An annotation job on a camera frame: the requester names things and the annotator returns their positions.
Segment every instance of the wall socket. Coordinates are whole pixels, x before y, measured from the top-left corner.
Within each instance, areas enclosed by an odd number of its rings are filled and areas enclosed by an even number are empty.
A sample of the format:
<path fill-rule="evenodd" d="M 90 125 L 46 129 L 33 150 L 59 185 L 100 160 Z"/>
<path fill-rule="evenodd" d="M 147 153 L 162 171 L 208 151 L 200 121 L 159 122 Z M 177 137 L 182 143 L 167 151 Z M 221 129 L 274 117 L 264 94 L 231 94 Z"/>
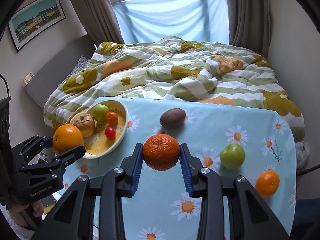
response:
<path fill-rule="evenodd" d="M 33 77 L 32 72 L 28 73 L 28 75 L 26 75 L 22 80 L 22 86 L 26 87 L 26 85 L 28 85 L 32 77 Z"/>

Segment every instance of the table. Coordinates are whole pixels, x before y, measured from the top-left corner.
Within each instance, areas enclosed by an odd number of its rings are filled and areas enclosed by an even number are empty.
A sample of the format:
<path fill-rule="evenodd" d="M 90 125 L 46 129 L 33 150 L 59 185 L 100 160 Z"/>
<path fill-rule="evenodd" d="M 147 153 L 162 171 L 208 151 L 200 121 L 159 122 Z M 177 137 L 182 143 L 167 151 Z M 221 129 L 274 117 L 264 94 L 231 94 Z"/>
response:
<path fill-rule="evenodd" d="M 166 132 L 180 144 L 186 143 L 191 154 L 202 162 L 211 158 L 213 164 L 210 168 L 218 174 L 231 178 L 243 175 L 252 185 L 267 169 L 279 174 L 280 186 L 266 202 L 290 233 L 295 210 L 296 155 L 291 130 L 279 114 L 239 106 L 145 98 L 103 97 L 94 104 L 108 99 L 119 100 L 127 106 L 130 115 L 127 134 L 110 154 L 93 160 L 82 158 L 66 168 L 65 188 L 60 194 L 83 173 L 94 178 L 119 166 L 123 158 L 132 154 L 136 143 L 144 143 L 160 130 L 159 119 L 165 111 L 182 108 L 187 114 L 183 127 Z M 244 164 L 236 171 L 228 171 L 220 165 L 219 153 L 231 142 L 240 143 L 246 154 Z M 272 154 L 268 147 L 271 144 Z M 94 219 L 96 236 L 99 201 L 97 199 Z M 138 191 L 132 199 L 123 198 L 122 204 L 127 240 L 195 240 L 197 237 L 201 199 L 191 199 L 186 193 L 179 162 L 168 171 L 155 171 L 144 163 Z M 226 201 L 224 210 L 228 240 Z"/>

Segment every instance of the small orange fruit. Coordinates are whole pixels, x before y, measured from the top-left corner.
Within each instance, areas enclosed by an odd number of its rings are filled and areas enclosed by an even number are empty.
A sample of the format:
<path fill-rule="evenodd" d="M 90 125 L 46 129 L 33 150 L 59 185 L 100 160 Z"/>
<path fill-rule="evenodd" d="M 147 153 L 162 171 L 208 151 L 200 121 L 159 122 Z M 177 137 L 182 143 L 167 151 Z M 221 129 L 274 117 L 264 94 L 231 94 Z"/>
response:
<path fill-rule="evenodd" d="M 143 160 L 157 171 L 172 168 L 180 156 L 180 145 L 177 140 L 167 134 L 151 136 L 143 146 Z"/>
<path fill-rule="evenodd" d="M 83 136 L 76 126 L 64 124 L 55 131 L 52 139 L 52 147 L 57 155 L 77 145 L 83 146 Z"/>
<path fill-rule="evenodd" d="M 106 114 L 106 122 L 110 125 L 115 125 L 118 122 L 118 115 L 115 112 L 109 112 Z"/>
<path fill-rule="evenodd" d="M 276 193 L 280 184 L 278 173 L 272 170 L 263 172 L 257 179 L 256 191 L 263 198 L 269 198 Z"/>

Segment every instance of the picture frame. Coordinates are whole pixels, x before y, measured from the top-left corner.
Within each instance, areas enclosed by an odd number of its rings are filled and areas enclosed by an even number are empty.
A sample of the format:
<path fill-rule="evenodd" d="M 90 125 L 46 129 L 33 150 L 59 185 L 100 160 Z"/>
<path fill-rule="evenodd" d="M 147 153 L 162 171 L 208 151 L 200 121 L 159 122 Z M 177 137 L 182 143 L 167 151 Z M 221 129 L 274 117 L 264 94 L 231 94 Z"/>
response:
<path fill-rule="evenodd" d="M 41 32 L 65 18 L 60 0 L 35 0 L 17 11 L 8 23 L 17 52 Z"/>

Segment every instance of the yellow bowl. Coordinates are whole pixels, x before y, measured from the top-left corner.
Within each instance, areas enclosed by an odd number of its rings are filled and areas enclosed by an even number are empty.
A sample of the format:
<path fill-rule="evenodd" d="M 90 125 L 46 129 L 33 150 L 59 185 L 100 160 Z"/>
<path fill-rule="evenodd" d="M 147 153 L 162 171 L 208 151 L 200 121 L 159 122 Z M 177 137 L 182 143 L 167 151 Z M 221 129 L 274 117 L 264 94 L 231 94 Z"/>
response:
<path fill-rule="evenodd" d="M 108 140 L 105 135 L 105 129 L 100 133 L 84 138 L 86 153 L 83 157 L 85 159 L 96 159 L 109 154 L 121 143 L 127 132 L 129 117 L 127 107 L 117 100 L 107 100 L 100 102 L 99 104 L 107 106 L 110 112 L 115 112 L 118 115 L 118 124 L 115 126 L 116 139 L 114 141 Z M 86 113 L 92 114 L 92 109 L 95 105 L 92 105 Z M 70 123 L 75 115 L 76 113 L 73 113 L 67 123 Z"/>

